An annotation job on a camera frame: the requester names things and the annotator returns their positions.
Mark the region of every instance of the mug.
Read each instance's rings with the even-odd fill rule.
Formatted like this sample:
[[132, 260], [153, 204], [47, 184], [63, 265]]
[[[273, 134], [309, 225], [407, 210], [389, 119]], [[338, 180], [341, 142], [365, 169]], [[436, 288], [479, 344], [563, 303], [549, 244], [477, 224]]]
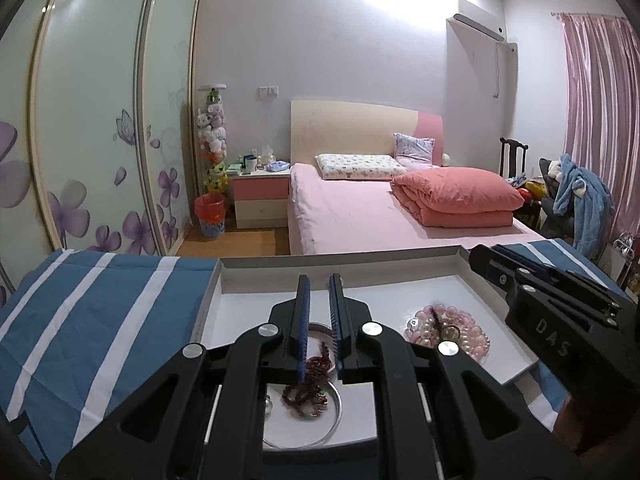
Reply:
[[254, 155], [246, 156], [244, 158], [244, 164], [246, 166], [246, 172], [253, 173], [258, 167], [258, 158]]

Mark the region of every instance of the curtain rod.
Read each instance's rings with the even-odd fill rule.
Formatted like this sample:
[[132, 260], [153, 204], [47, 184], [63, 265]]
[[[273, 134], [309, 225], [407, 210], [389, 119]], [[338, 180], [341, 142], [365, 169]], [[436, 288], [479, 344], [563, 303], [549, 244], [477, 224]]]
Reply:
[[599, 14], [597, 12], [552, 12], [552, 16], [600, 16], [603, 18], [617, 18], [619, 20], [626, 20], [624, 16], [615, 16], [613, 14]]

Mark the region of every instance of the wooden chair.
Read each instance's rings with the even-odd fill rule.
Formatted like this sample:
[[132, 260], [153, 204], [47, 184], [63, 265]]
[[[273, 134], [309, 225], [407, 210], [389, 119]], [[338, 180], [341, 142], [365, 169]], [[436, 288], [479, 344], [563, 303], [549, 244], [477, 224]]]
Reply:
[[529, 145], [521, 144], [514, 139], [505, 139], [504, 137], [500, 137], [500, 142], [502, 143], [502, 151], [500, 152], [500, 176], [504, 176], [502, 172], [504, 171], [504, 147], [506, 144], [509, 145], [508, 178], [516, 176], [516, 172], [518, 171], [516, 167], [516, 156], [518, 155], [518, 148], [522, 148], [522, 171], [520, 173], [524, 173], [526, 167], [525, 160], [527, 158], [527, 150], [529, 149]]

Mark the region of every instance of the trash bin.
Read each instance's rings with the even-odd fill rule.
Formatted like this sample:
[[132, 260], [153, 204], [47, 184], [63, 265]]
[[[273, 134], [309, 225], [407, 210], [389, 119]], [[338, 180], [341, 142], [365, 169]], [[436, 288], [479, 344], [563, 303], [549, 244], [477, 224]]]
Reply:
[[226, 198], [224, 195], [220, 193], [201, 195], [196, 199], [195, 209], [204, 236], [217, 238], [225, 232]]

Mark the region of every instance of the patterned pillow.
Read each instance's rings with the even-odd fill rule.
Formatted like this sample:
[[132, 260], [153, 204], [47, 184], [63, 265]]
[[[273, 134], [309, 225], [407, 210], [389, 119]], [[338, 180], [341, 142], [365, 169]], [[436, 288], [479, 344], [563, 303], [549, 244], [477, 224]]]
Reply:
[[403, 134], [394, 134], [394, 137], [396, 138], [394, 157], [407, 170], [428, 170], [433, 167], [435, 139], [416, 139]]
[[389, 155], [322, 153], [316, 161], [325, 180], [392, 180], [406, 171]]

